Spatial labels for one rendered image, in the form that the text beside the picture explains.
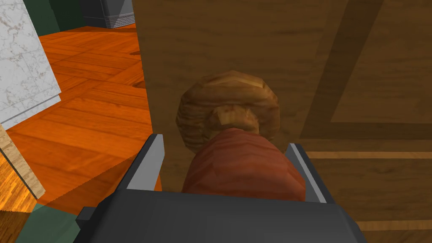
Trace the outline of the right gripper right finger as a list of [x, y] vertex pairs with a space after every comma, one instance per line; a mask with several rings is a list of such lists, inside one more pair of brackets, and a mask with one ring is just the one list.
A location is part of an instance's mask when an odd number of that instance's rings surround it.
[[305, 200], [307, 202], [335, 204], [333, 197], [301, 144], [290, 143], [285, 152], [285, 156], [293, 163], [294, 168], [305, 180]]

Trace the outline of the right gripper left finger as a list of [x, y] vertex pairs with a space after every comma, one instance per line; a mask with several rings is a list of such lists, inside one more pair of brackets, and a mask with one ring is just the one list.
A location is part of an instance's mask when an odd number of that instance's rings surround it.
[[153, 191], [165, 157], [162, 134], [151, 134], [134, 158], [117, 189]]

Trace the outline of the brown wooden door knob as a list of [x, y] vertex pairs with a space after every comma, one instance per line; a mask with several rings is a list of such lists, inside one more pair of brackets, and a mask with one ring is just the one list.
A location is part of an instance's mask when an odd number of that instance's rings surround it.
[[233, 70], [203, 77], [182, 95], [176, 124], [195, 154], [183, 193], [305, 201], [305, 180], [271, 142], [280, 109], [262, 78]]

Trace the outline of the brown wooden door leaf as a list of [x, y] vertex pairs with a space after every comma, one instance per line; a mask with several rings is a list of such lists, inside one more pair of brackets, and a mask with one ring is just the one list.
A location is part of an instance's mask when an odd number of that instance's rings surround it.
[[368, 243], [432, 243], [432, 0], [133, 0], [162, 188], [193, 153], [176, 125], [202, 76], [262, 78], [272, 143], [300, 143]]

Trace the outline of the grey ribbed appliance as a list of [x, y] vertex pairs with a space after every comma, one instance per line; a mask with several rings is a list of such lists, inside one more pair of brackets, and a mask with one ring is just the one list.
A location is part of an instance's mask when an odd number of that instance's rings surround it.
[[132, 0], [79, 0], [88, 26], [114, 29], [135, 23]]

